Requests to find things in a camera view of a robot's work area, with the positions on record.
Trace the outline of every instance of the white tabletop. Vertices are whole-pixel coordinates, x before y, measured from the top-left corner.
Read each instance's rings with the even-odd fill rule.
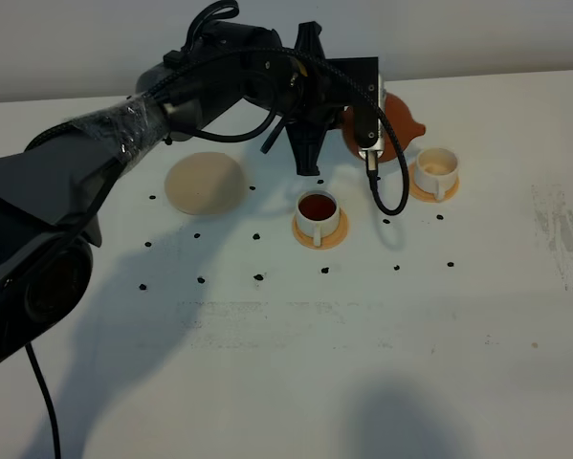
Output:
[[[573,72],[386,88],[427,125],[408,154],[453,149],[460,190],[385,224],[333,132],[321,187],[351,229],[331,251],[291,233],[318,178],[296,176],[285,135],[267,156],[265,136],[161,145],[121,180],[86,296],[35,342],[65,458],[573,459]],[[0,156],[120,99],[0,104]],[[209,128],[264,115],[242,102]],[[179,213],[167,171],[212,150],[256,190],[225,216]],[[380,173],[394,206],[399,174]],[[0,365],[1,457],[52,457],[24,352]]]

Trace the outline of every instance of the cup of tea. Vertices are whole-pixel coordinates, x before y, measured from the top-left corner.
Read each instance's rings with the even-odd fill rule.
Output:
[[[446,148],[429,148],[418,153],[413,174],[415,184],[443,201],[458,178],[458,157]]]
[[[296,219],[298,230],[320,247],[322,238],[333,234],[340,224],[337,199],[324,190],[308,191],[297,200]]]

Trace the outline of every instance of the white cup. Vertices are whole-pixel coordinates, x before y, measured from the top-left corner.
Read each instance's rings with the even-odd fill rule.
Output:
[[[329,198],[335,205],[335,210],[331,215],[327,216],[327,218],[323,218],[322,220],[315,220],[313,218],[308,218],[308,216],[313,217],[314,215],[309,214],[308,216],[305,216],[301,212],[300,209],[301,201],[313,195],[319,195]],[[337,202],[337,199],[335,199],[330,193],[327,193],[326,191],[319,189],[303,193],[297,199],[297,208],[295,210],[295,215],[297,218],[298,230],[301,231],[306,236],[311,237],[314,240],[315,247],[320,247],[320,245],[322,244],[322,238],[333,234],[340,224],[340,206]]]
[[[458,178],[458,157],[446,148],[429,148],[418,153],[413,180],[420,189],[443,201]]]

